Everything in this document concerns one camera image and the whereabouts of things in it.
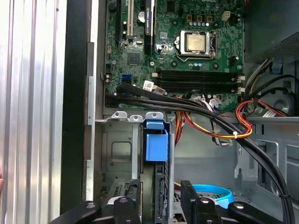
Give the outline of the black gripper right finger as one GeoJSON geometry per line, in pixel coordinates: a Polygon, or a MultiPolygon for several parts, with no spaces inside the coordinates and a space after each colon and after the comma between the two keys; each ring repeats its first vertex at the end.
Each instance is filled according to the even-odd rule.
{"type": "Polygon", "coordinates": [[[281,224],[254,206],[234,201],[233,192],[181,181],[181,208],[188,224],[281,224]]]}

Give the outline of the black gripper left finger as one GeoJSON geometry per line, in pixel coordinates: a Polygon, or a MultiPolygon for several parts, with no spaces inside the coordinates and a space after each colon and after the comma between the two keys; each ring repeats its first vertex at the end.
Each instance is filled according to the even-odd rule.
{"type": "Polygon", "coordinates": [[[102,207],[99,202],[85,201],[59,217],[51,224],[140,224],[139,202],[141,182],[132,179],[124,196],[112,197],[102,207]]]}

